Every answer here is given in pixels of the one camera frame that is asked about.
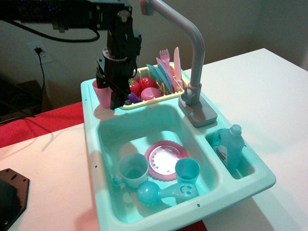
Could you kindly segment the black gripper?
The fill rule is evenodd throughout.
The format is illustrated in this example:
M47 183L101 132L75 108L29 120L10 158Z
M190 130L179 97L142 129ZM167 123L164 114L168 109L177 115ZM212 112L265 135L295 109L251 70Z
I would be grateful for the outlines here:
M110 87L112 89L110 109L115 110L125 104L130 94L128 80L136 74L136 56L116 58L105 47L103 48L103 58L97 59L97 64L97 88Z

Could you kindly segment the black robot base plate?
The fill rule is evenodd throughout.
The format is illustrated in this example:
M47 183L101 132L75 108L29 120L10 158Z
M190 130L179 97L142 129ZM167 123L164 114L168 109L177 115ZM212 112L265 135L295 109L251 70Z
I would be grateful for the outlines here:
M27 208L30 179L7 168L0 171L0 229L7 231Z

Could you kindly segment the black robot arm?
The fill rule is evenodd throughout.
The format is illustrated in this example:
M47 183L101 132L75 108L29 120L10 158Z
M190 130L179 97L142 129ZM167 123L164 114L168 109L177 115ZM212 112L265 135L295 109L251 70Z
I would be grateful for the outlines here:
M110 88L107 103L114 110L123 106L131 93L128 81L137 73L137 56L142 36L133 29L132 7L126 0L2 0L1 20L54 41L86 43L97 41L107 31L103 58L97 60L97 87ZM69 29L90 29L91 39L62 39L33 30L25 23L52 24L63 33Z

